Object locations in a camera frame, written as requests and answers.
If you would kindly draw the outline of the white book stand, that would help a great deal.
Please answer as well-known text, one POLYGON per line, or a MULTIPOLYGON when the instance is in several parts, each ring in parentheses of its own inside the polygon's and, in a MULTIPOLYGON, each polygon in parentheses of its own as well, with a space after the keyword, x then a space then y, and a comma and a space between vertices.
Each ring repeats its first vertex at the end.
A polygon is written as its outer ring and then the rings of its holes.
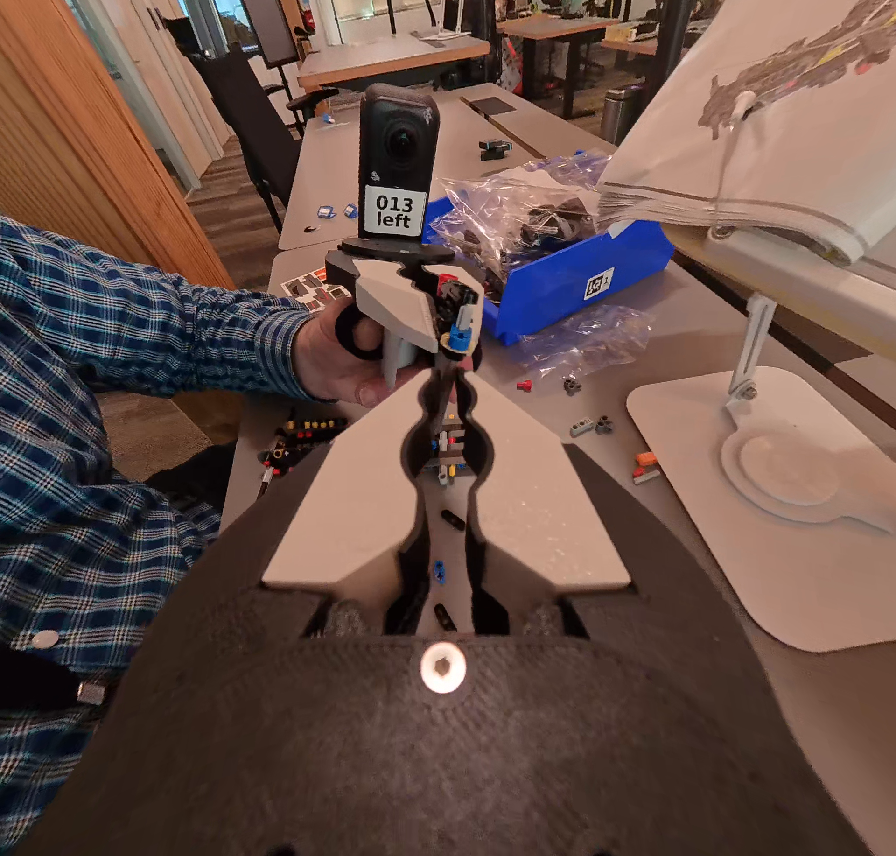
POLYGON ((734 369, 641 386, 627 410, 757 625, 806 652, 894 642, 894 461, 760 365, 784 297, 749 286, 734 369))

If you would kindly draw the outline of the person's left forearm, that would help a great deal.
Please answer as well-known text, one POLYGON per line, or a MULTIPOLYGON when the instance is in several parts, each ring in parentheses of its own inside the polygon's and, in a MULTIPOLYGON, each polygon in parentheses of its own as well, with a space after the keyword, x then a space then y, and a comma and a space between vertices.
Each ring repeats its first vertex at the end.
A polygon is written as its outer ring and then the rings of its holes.
POLYGON ((2 217, 2 307, 99 389, 311 399, 292 346, 312 319, 265 292, 188 282, 2 217))

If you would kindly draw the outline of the black pole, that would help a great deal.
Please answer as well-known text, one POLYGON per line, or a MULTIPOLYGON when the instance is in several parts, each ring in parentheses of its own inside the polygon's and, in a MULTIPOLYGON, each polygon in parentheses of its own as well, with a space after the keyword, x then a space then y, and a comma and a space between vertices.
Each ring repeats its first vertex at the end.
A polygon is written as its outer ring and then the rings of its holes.
POLYGON ((695 0, 666 0, 658 26, 657 48, 644 81, 641 111, 646 111, 678 66, 695 0))

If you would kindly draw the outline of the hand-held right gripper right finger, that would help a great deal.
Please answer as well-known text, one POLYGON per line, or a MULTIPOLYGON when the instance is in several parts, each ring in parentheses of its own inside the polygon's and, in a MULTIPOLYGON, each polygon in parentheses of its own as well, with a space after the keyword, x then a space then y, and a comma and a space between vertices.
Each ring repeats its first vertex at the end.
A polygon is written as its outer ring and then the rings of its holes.
POLYGON ((614 592, 631 576, 566 444, 476 373, 461 373, 473 590, 509 618, 567 596, 614 592))

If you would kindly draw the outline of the grey metal tumbler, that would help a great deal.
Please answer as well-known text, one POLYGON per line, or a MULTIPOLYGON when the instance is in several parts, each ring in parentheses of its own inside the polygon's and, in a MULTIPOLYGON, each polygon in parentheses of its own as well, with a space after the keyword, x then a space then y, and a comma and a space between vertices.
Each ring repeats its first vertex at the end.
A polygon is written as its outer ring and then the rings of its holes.
POLYGON ((640 117, 643 105, 644 81, 607 90, 603 103, 600 138, 618 146, 640 117))

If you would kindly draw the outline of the blue plastic bin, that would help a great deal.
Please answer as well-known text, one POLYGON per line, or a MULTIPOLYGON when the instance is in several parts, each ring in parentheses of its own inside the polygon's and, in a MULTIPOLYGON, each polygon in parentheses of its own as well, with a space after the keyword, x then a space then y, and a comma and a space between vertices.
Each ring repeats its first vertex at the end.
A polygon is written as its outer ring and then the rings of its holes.
MULTIPOLYGON (((425 243, 436 245, 431 222, 450 206, 447 196, 429 204, 425 243)), ((599 236, 511 272, 499 302, 486 292, 485 328, 502 344, 514 344, 665 270, 672 253, 673 246, 657 223, 624 223, 620 232, 608 227, 599 236)), ((454 257, 485 287, 476 266, 455 252, 454 257)))

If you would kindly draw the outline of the long lego chassis assembly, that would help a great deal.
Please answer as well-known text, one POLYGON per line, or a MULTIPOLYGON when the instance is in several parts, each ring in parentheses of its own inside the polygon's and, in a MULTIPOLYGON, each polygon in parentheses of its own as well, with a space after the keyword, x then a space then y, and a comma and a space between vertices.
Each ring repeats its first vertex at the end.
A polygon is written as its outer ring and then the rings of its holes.
MULTIPOLYGON (((465 427, 450 404, 442 416, 437 435, 431 439, 429 457, 424 468, 437 472, 442 485, 452 484, 462 470, 468 468, 463 454, 465 427)), ((257 456, 259 463, 275 467, 278 471, 273 481, 289 474, 317 447, 328 445, 352 425, 344 416, 311 421, 298 419, 296 409, 292 409, 284 425, 276 428, 272 444, 257 456)))

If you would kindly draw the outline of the person's torso in plaid shirt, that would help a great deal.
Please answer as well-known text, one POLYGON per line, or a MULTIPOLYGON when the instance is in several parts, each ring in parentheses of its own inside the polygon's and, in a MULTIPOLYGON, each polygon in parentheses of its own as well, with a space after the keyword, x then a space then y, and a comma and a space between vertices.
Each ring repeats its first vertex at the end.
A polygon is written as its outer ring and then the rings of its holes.
POLYGON ((129 481, 94 395, 2 371, 2 645, 109 688, 218 534, 204 497, 129 481))

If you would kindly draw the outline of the wooden office desk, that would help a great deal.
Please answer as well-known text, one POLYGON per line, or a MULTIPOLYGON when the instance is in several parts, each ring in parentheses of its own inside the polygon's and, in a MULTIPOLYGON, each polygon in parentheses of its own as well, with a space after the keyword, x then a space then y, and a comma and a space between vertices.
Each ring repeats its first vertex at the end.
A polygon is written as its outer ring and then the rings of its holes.
POLYGON ((420 84, 490 51, 489 42, 469 35, 429 42, 399 33, 375 42, 324 46, 298 66, 297 81, 305 92, 326 87, 358 91, 380 80, 420 84))
POLYGON ((532 101, 537 98, 536 43, 541 41, 567 44, 566 77, 563 87, 562 118, 574 117, 574 95, 581 71, 581 50, 593 41, 600 41, 610 26, 619 18, 600 16, 565 19, 551 14, 532 14, 497 23, 497 30, 505 36, 519 37, 523 41, 521 61, 521 95, 532 101))

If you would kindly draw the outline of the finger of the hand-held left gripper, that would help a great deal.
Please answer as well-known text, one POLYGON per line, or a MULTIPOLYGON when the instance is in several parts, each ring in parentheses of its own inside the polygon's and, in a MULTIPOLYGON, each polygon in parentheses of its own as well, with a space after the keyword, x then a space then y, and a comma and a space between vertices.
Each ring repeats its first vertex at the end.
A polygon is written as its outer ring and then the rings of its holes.
POLYGON ((435 354, 439 350, 434 298, 404 276, 402 264, 355 259, 354 300, 362 314, 400 339, 435 354))
POLYGON ((454 373, 476 350, 484 287, 464 266, 422 265, 422 330, 439 373, 454 373))

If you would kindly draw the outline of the clear bags of lego parts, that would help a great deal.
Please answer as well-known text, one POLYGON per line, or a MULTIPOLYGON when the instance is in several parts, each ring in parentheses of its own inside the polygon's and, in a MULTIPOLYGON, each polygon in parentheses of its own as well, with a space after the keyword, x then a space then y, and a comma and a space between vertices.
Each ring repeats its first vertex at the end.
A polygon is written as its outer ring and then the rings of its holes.
POLYGON ((511 272, 608 230, 598 184, 610 159, 577 152, 486 178, 446 179, 451 206, 431 222, 434 243, 476 266, 499 302, 511 272))

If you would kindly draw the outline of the person's left hand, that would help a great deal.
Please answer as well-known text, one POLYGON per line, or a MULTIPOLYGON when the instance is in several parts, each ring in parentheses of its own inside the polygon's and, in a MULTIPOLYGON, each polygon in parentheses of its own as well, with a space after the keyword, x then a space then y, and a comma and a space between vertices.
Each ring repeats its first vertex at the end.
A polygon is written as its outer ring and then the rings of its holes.
POLYGON ((303 324, 293 339, 293 372, 305 393, 318 401, 350 402, 374 408, 390 394, 380 360, 366 360, 343 348, 337 320, 355 303, 331 302, 303 324))

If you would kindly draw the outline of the open lego instruction booklet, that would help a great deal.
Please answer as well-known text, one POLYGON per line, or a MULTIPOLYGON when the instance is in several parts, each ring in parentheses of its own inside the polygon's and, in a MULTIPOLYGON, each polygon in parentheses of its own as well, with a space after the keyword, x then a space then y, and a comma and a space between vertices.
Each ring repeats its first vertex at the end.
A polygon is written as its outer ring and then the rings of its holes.
POLYGON ((895 0, 723 0, 599 180, 602 223, 894 231, 895 0))

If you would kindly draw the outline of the lego sticker sheet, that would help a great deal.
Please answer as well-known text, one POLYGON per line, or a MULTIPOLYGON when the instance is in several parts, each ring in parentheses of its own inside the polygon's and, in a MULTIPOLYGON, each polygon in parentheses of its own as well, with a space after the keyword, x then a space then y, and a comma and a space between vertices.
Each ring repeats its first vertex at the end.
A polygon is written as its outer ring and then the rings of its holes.
POLYGON ((342 286, 327 279, 325 268, 282 281, 279 285, 283 294, 295 300, 312 313, 318 313, 330 302, 348 299, 349 292, 342 286))

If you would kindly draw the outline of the grey screen on stand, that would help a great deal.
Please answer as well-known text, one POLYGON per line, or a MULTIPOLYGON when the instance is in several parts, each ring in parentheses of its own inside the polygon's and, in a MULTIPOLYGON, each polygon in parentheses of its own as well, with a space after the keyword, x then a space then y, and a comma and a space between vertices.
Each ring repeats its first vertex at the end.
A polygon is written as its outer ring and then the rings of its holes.
POLYGON ((241 0, 261 50, 265 66, 277 69, 287 94, 291 94, 285 67, 299 62, 299 51, 280 0, 241 0))

